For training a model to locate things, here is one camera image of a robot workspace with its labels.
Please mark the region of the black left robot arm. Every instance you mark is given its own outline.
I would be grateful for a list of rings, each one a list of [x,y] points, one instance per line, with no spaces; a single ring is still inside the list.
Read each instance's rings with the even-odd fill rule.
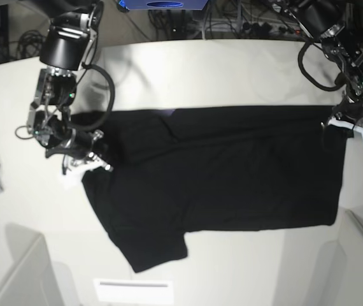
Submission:
[[[323,127],[356,132],[363,141],[363,51],[345,25],[342,7],[336,1],[284,1],[283,10],[306,33],[305,44],[297,57],[303,76],[326,92],[344,89],[340,104],[332,109]],[[339,68],[332,87],[320,84],[304,67],[304,55],[316,41],[321,43],[319,49],[324,56]]]

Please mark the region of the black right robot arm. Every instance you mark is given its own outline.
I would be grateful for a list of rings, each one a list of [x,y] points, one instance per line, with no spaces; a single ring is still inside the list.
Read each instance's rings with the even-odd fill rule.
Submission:
[[[25,128],[44,149],[45,156],[62,155],[63,170],[113,170],[113,160],[104,143],[101,126],[115,101],[115,84],[108,72],[94,64],[102,1],[31,1],[50,19],[39,60],[41,69]],[[71,120],[71,105],[82,80],[76,72],[94,70],[109,89],[108,106],[95,122],[81,125]]]

